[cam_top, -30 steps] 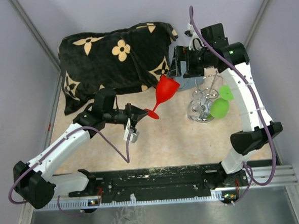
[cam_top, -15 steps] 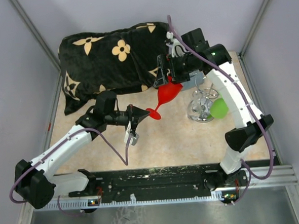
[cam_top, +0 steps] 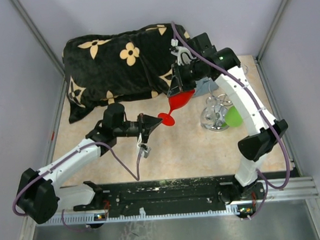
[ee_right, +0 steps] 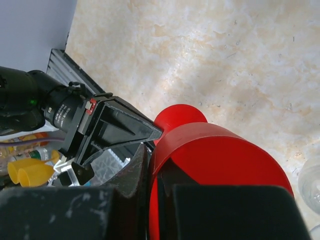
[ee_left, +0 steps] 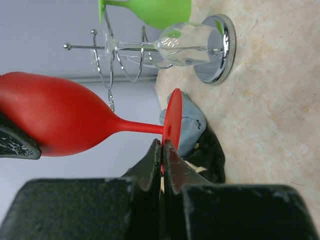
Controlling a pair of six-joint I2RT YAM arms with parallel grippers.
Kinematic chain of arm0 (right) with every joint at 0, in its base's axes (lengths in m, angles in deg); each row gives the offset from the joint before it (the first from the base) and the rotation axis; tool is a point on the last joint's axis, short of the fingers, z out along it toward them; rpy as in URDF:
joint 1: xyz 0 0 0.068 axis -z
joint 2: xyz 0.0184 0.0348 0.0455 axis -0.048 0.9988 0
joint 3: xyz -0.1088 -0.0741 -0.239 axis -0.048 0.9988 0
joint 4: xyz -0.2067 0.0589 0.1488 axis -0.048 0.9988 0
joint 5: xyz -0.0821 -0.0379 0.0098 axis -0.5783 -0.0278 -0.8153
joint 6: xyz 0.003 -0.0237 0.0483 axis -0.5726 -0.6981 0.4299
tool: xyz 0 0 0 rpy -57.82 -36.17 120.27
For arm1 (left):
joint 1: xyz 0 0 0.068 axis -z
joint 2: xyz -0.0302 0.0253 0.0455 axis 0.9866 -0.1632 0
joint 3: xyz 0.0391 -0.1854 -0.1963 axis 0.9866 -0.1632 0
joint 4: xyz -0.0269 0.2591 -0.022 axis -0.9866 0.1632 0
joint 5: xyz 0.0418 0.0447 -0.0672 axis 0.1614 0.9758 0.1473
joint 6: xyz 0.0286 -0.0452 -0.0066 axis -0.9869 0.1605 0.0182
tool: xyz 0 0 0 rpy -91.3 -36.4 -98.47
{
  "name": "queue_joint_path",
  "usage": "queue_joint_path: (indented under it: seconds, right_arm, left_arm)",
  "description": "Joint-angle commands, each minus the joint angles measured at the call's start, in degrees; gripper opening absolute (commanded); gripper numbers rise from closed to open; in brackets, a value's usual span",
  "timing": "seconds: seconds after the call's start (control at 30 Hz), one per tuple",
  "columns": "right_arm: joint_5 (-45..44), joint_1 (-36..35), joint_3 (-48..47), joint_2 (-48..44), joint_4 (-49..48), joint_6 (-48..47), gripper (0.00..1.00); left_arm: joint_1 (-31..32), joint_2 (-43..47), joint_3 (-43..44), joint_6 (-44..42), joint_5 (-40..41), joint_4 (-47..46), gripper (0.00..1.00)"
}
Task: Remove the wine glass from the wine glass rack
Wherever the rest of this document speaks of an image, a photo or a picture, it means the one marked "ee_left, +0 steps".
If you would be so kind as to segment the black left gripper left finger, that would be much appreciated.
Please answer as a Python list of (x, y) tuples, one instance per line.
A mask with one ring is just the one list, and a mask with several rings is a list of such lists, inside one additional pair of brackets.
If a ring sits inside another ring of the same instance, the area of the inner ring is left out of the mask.
[(16, 194), (3, 240), (157, 240), (161, 142), (119, 178), (33, 179)]

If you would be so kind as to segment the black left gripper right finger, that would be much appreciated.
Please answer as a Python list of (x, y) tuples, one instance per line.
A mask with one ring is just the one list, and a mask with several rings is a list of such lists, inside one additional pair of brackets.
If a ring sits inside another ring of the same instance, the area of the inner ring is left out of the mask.
[(172, 240), (317, 240), (301, 195), (281, 184), (214, 184), (170, 140), (163, 145), (165, 217)]

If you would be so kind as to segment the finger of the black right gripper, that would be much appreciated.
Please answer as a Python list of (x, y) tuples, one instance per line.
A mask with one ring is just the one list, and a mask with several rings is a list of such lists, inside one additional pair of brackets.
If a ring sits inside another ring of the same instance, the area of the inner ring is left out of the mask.
[(0, 112), (0, 157), (38, 160), (39, 144)]

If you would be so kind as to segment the red wine glass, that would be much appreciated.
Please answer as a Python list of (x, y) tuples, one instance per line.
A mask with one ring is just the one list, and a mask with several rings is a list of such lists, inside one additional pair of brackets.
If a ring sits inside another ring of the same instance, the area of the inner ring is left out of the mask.
[(39, 143), (47, 157), (87, 151), (118, 132), (160, 134), (177, 147), (183, 100), (180, 89), (169, 99), (163, 125), (120, 118), (93, 91), (58, 77), (9, 72), (0, 77), (0, 110)]

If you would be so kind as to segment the clear wine glass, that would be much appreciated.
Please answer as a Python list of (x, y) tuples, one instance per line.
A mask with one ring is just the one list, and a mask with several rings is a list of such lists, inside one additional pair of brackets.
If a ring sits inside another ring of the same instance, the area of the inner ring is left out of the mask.
[(167, 27), (153, 42), (147, 41), (146, 31), (142, 31), (141, 42), (116, 40), (108, 23), (104, 27), (105, 56), (111, 61), (124, 56), (120, 51), (132, 51), (139, 56), (129, 56), (138, 64), (153, 65), (158, 69), (171, 66), (198, 66), (219, 60), (224, 53), (224, 30), (221, 27), (203, 23), (176, 23)]

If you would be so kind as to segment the green wine glass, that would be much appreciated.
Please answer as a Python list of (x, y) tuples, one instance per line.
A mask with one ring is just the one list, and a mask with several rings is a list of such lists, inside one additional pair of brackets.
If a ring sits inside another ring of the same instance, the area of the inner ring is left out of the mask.
[(100, 22), (107, 5), (127, 8), (145, 24), (160, 30), (188, 22), (192, 11), (191, 0), (99, 0)]

